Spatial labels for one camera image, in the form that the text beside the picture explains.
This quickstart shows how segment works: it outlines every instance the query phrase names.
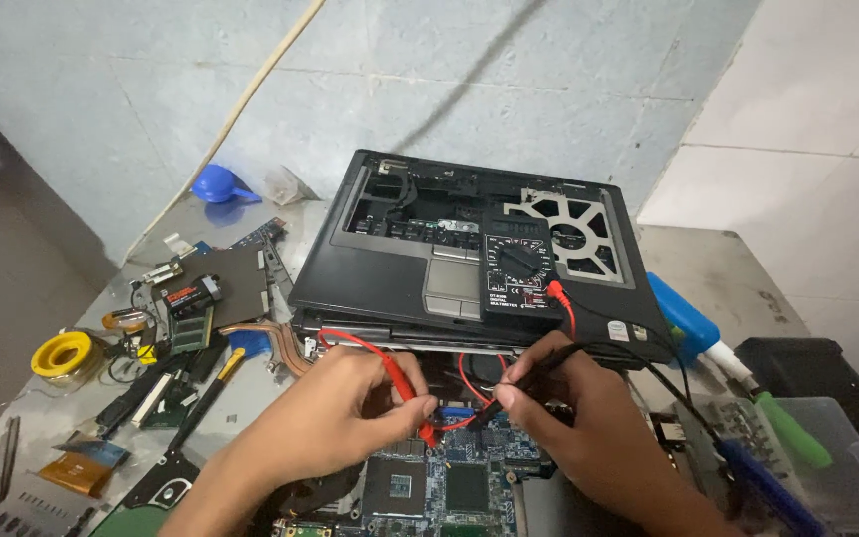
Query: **metal table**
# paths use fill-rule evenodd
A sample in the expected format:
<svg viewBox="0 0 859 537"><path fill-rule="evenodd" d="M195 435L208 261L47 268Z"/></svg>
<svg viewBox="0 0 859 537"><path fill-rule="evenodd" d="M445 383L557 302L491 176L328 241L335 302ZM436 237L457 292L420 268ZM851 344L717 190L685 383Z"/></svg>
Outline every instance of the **metal table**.
<svg viewBox="0 0 859 537"><path fill-rule="evenodd" d="M302 201L283 208L264 202L242 204L215 214L212 209L205 210L203 201L188 197L162 218L121 269L120 275L82 315L78 326L100 327L103 314L126 306L130 292L127 281L173 255L162 239L174 232L191 244L205 241L213 247L225 248L279 216L287 222L287 234L278 245L280 256L291 277L296 278L327 208L326 201ZM800 317L736 234L638 226L637 236L646 267L717 322L724 340L732 347L747 336L808 336ZM291 380L278 384L266 372L270 359L271 356L265 354L245 362L242 366L244 371L234 376L190 436L185 452L209 457L286 389ZM662 369L675 383L681 384L679 372ZM671 396L650 373L631 372L630 377L651 408L664 409L672 402ZM693 372L691 385L696 393L721 394L726 391L720 373L713 366L702 366ZM88 431L90 420L124 390L121 385L104 385L93 380L72 394L55 397L61 393L33 377L0 418L0 444L7 419L12 416L22 418L16 475L37 471L56 459L59 452L51 446L65 441L77 428ZM104 506L91 519L88 530L96 526L105 512L116 505L155 463L172 436L173 430L138 431L130 423L122 426L113 442L129 450L132 456L124 466L115 470L103 494ZM546 504L551 496L527 493L530 528L539 518L552 517L556 512L555 506Z"/></svg>

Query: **solder wire spool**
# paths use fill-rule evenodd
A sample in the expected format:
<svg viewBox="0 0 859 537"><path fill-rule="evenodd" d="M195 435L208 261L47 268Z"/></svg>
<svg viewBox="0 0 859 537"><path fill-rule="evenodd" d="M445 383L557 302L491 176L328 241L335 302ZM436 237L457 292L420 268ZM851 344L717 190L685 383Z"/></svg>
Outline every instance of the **solder wire spool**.
<svg viewBox="0 0 859 537"><path fill-rule="evenodd" d="M31 356L31 371L58 388L77 389L101 369L102 348L83 332L66 332L42 344Z"/></svg>

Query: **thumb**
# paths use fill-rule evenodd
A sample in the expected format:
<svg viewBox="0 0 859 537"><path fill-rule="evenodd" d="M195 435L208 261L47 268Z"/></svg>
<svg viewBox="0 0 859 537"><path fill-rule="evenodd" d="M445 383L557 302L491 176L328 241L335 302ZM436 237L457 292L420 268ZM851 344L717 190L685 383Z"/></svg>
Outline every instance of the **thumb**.
<svg viewBox="0 0 859 537"><path fill-rule="evenodd" d="M572 429L556 420L545 407L510 384L497 384L495 398L509 414L509 420L529 433L547 449L565 442Z"/></svg>
<svg viewBox="0 0 859 537"><path fill-rule="evenodd" d="M417 396L379 418L364 420L366 442L376 451L392 442L409 438L438 405L439 399L435 396Z"/></svg>

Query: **touchpad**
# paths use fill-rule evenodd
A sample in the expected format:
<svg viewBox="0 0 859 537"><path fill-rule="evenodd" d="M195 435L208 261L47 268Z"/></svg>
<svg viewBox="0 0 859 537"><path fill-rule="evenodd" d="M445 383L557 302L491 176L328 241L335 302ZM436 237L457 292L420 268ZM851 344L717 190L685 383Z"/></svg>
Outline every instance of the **touchpad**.
<svg viewBox="0 0 859 537"><path fill-rule="evenodd" d="M479 265L432 259L427 275L427 295L479 302Z"/></svg>

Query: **motherboard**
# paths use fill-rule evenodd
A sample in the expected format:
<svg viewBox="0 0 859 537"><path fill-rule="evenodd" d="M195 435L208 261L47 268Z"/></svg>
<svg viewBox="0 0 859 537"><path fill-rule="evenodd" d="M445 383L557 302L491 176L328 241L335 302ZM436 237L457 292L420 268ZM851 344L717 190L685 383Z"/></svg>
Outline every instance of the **motherboard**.
<svg viewBox="0 0 859 537"><path fill-rule="evenodd" d="M440 409L447 424L472 412L466 406ZM529 435L500 413L482 429L446 431L432 449L419 439L386 447L366 461L347 498L321 509L336 513L343 507L348 517L297 518L275 529L275 536L516 537L522 505L514 489L524 478L551 476L554 468Z"/></svg>

